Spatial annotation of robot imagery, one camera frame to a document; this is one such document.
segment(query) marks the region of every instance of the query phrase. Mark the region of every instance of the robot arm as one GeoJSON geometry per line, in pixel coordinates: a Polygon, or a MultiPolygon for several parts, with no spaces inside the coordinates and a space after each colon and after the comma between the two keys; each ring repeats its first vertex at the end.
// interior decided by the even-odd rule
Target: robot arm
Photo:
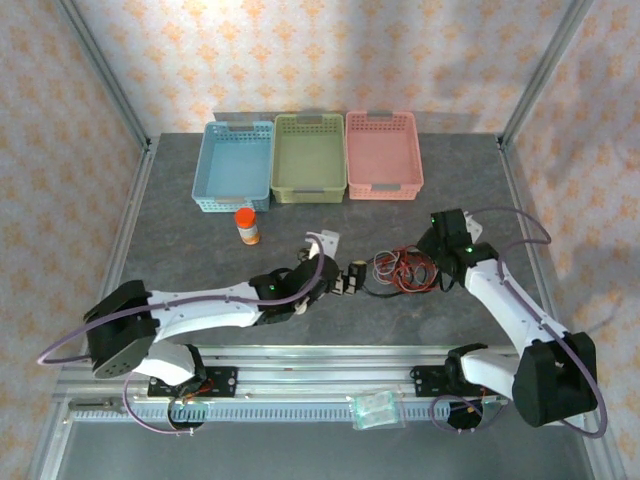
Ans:
{"type": "Polygon", "coordinates": [[[204,365],[197,348],[171,343],[169,338],[217,327],[282,322],[304,313],[326,293],[355,293],[364,283],[366,265],[354,262],[343,273],[334,260],[339,235],[327,230],[308,235],[322,245],[322,266],[319,247],[313,243],[295,269],[277,269],[233,287],[173,293],[147,292],[142,281],[122,284],[85,315],[90,323],[132,307],[141,310],[87,332],[94,376],[112,378],[135,371],[184,387],[188,393],[206,379],[204,365]],[[299,299],[287,301],[319,268],[318,282],[299,299]]]}
{"type": "Polygon", "coordinates": [[[595,409],[593,391],[548,329],[569,345],[595,379],[595,346],[589,336],[571,334],[549,317],[506,266],[500,272],[498,253],[487,243],[474,244],[468,230],[461,210],[436,213],[417,246],[480,300],[509,336],[519,359],[488,352],[480,344],[455,349],[447,359],[451,382],[500,393],[536,427],[595,409]]]}

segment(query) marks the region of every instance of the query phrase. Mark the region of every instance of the green basket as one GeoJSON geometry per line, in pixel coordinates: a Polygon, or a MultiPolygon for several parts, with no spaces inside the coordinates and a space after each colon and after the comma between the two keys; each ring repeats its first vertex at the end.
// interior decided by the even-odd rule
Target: green basket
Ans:
{"type": "Polygon", "coordinates": [[[342,115],[278,115],[271,189],[278,203],[340,203],[347,188],[342,115]]]}

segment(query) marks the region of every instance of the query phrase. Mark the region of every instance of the patterned wallpaper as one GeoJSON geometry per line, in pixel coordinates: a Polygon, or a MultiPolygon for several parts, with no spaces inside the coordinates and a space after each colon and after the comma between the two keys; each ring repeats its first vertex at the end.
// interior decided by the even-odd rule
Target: patterned wallpaper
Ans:
{"type": "Polygon", "coordinates": [[[150,135],[217,112],[401,109],[501,132],[570,0],[77,0],[150,135]]]}
{"type": "Polygon", "coordinates": [[[640,3],[596,0],[517,138],[554,237],[559,311],[598,347],[629,478],[640,478],[640,3]]]}
{"type": "Polygon", "coordinates": [[[140,149],[54,2],[4,0],[0,31],[0,477],[22,479],[57,377],[35,358],[95,302],[140,149]]]}

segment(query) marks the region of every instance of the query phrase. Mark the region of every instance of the gray table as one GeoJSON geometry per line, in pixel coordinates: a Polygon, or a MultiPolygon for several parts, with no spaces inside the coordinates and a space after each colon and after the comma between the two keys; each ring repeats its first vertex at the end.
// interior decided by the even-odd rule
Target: gray table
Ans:
{"type": "MultiPolygon", "coordinates": [[[[259,214],[261,242],[245,246],[231,214],[202,213],[191,198],[201,134],[160,137],[122,280],[143,279],[147,289],[190,291],[231,286],[277,267],[294,267],[308,245],[307,231],[341,234],[336,260],[351,260],[417,242],[429,213],[461,207],[513,205],[491,135],[420,135],[425,186],[415,201],[351,201],[342,204],[277,204],[259,214]]],[[[522,234],[514,215],[478,216],[483,239],[498,249],[522,234]]],[[[524,248],[509,268],[537,300],[524,248]]],[[[369,277],[371,289],[380,290],[369,277]]],[[[508,344],[485,308],[466,291],[376,299],[328,296],[305,315],[269,326],[217,328],[186,335],[199,345],[456,345],[508,344]]]]}
{"type": "MultiPolygon", "coordinates": [[[[278,205],[259,216],[263,239],[247,247],[233,218],[203,214],[190,197],[200,135],[163,135],[151,170],[123,275],[167,291],[230,286],[276,267],[295,266],[306,231],[342,235],[346,266],[381,249],[416,242],[429,212],[511,205],[494,139],[422,135],[426,185],[414,202],[278,205]]],[[[516,219],[478,220],[496,247],[521,236],[516,219]]],[[[537,299],[524,250],[509,267],[537,299]]],[[[380,288],[369,280],[371,288],[380,288]]],[[[461,288],[447,294],[374,299],[323,298],[288,322],[219,328],[182,340],[204,345],[507,344],[484,307],[461,288]]],[[[348,423],[216,423],[193,438],[155,435],[130,423],[75,422],[60,478],[593,478],[584,446],[567,429],[533,429],[513,407],[473,435],[451,435],[423,422],[405,429],[356,432],[348,423]]]]}

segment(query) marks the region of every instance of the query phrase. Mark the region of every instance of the small plastic bag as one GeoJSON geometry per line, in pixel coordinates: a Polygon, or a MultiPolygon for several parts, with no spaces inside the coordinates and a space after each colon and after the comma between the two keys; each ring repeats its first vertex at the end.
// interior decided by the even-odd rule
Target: small plastic bag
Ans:
{"type": "Polygon", "coordinates": [[[383,390],[347,398],[354,429],[404,428],[404,406],[399,391],[383,390]]]}

